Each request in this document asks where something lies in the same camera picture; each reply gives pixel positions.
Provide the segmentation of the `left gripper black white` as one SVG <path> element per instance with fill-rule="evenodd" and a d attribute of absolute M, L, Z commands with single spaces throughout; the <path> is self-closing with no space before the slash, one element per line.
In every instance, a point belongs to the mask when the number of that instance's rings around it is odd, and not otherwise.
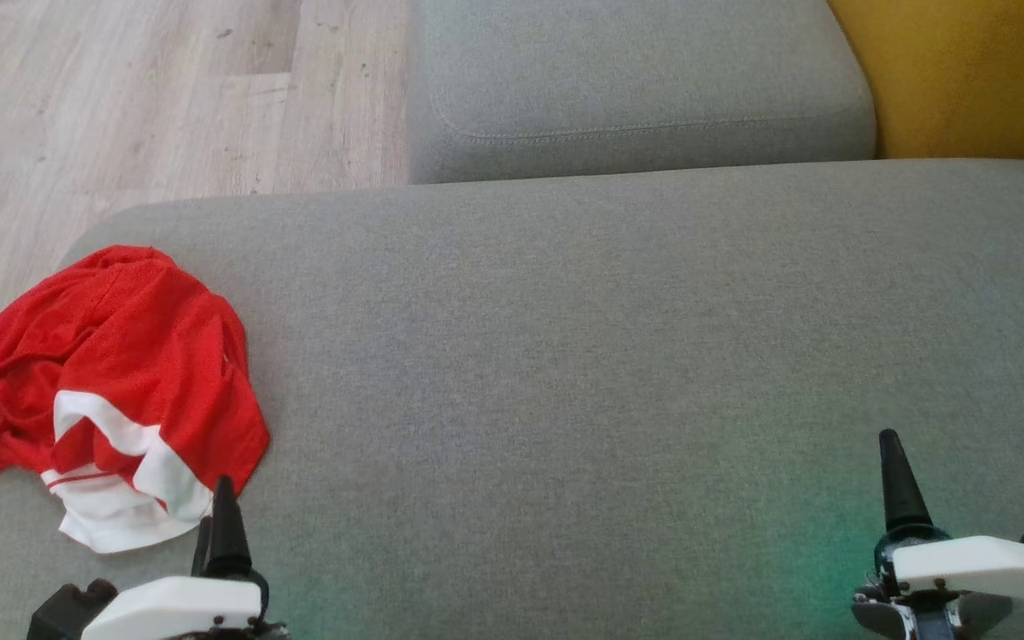
<path fill-rule="evenodd" d="M 33 612 L 29 639 L 287 639 L 263 617 L 259 584 L 230 476 L 217 479 L 212 515 L 196 528 L 191 578 L 170 575 L 119 591 L 109 580 L 65 584 Z"/>

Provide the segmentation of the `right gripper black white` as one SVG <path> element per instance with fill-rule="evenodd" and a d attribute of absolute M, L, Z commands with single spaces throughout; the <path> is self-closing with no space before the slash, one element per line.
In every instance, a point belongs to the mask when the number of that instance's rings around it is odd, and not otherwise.
<path fill-rule="evenodd" d="M 951 538 L 933 526 L 894 429 L 878 435 L 886 531 L 851 612 L 885 639 L 982 639 L 1024 601 L 1024 534 Z"/>

